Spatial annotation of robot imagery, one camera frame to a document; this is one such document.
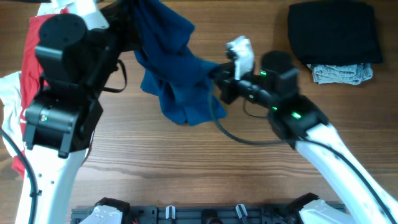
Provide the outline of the blue t-shirt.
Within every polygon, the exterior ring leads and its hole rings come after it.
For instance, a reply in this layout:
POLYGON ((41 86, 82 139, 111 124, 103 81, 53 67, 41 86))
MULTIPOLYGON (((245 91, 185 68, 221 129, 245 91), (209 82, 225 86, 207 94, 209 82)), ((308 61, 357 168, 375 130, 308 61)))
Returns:
POLYGON ((176 124, 211 121, 210 75, 219 66, 189 49, 195 26, 160 1, 138 1, 134 20, 142 40, 134 54, 146 70, 141 89, 157 96, 164 116, 176 124))

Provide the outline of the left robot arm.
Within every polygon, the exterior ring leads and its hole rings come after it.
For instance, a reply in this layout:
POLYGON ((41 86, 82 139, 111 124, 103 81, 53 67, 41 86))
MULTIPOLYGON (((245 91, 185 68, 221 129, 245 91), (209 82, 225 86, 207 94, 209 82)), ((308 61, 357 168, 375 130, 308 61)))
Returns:
POLYGON ((123 67, 119 56, 134 43, 131 3, 98 9, 77 1, 76 12, 48 18, 35 56, 39 90, 26 109, 21 161, 25 177, 17 223, 63 223, 73 183, 103 109, 100 94, 123 67))

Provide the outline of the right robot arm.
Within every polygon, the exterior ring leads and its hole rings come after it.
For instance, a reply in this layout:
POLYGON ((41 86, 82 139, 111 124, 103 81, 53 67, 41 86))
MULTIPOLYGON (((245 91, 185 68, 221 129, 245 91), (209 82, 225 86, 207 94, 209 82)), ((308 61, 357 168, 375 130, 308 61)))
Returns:
POLYGON ((306 194, 290 204, 299 223, 397 223, 397 200, 390 196, 346 147, 327 116, 300 94, 299 70, 291 56, 274 50, 262 56, 261 72, 239 74, 239 57, 210 73, 227 104, 241 97, 267 108, 267 119, 280 143, 306 158, 348 209, 332 208, 317 195, 306 194))

